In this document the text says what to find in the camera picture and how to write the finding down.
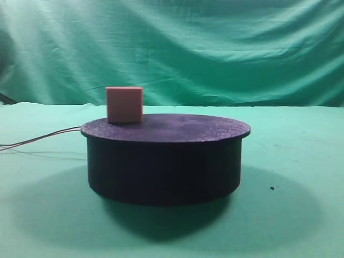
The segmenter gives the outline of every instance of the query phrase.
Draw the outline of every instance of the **green fabric backdrop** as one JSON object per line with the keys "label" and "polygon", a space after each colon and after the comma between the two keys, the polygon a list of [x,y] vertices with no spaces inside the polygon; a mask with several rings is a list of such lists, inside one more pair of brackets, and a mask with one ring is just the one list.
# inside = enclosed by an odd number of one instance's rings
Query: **green fabric backdrop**
{"label": "green fabric backdrop", "polygon": [[0,0],[0,93],[105,104],[344,105],[343,0]]}

